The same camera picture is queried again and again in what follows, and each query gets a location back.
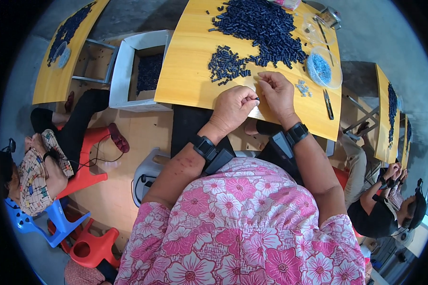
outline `blue plastic stool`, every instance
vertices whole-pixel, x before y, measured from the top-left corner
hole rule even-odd
[[[79,226],[87,217],[90,216],[90,212],[82,216],[79,220],[71,223],[65,217],[62,206],[59,200],[55,200],[51,206],[46,208],[45,212],[48,214],[49,219],[56,226],[56,232],[53,235],[48,235],[45,230],[37,226],[33,217],[25,214],[19,206],[10,198],[5,199],[5,207],[11,219],[11,223],[14,224],[20,233],[37,232],[40,233],[51,247],[55,248],[64,238],[66,238],[77,226]]]

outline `scissors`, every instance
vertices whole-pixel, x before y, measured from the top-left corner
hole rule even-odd
[[[330,118],[330,120],[334,120],[335,116],[333,115],[333,109],[331,108],[330,97],[328,96],[328,91],[326,89],[324,89],[324,98],[325,98],[325,104],[327,106],[328,117]]]

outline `red slipper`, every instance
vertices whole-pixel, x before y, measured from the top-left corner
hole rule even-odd
[[[65,112],[66,113],[71,112],[71,108],[73,107],[73,103],[74,103],[74,91],[70,92],[70,95],[68,96],[68,99],[65,102]]]
[[[109,132],[111,133],[111,140],[114,141],[117,148],[123,153],[127,153],[130,150],[128,141],[120,134],[119,129],[115,123],[110,123],[108,126]]]

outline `floral dress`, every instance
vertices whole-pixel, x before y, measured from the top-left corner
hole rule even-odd
[[[364,284],[349,217],[318,219],[311,193],[282,168],[237,157],[171,210],[142,204],[115,284]]]

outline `slipper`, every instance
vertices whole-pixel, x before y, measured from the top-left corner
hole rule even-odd
[[[120,134],[119,129],[115,123],[110,123],[108,126],[109,133],[111,133],[111,140],[114,141],[117,148],[123,153],[127,153],[130,150],[130,145],[128,141]]]
[[[359,135],[362,131],[366,130],[367,128],[369,128],[369,122],[361,123],[357,129],[356,135]]]
[[[71,112],[71,108],[73,107],[73,103],[74,103],[74,91],[70,92],[70,95],[68,96],[68,99],[65,102],[65,112],[66,113]]]

